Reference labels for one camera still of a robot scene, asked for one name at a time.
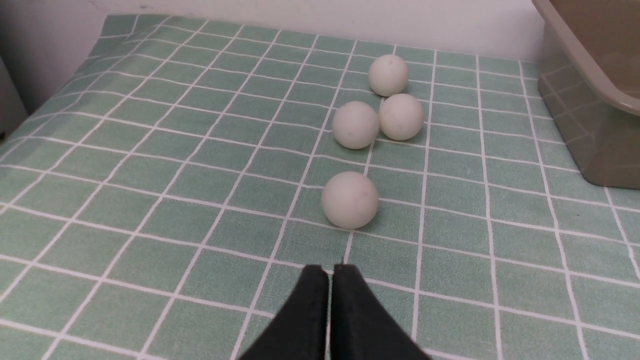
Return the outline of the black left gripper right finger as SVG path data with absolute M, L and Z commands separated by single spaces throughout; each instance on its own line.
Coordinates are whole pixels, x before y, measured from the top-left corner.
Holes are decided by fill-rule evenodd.
M 429 360 L 400 328 L 354 264 L 335 264 L 331 288 L 332 360 Z

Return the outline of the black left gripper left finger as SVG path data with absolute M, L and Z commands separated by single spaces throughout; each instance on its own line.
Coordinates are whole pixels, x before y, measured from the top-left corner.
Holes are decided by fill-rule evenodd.
M 306 265 L 279 312 L 241 360 L 324 360 L 329 276 L 320 265 Z

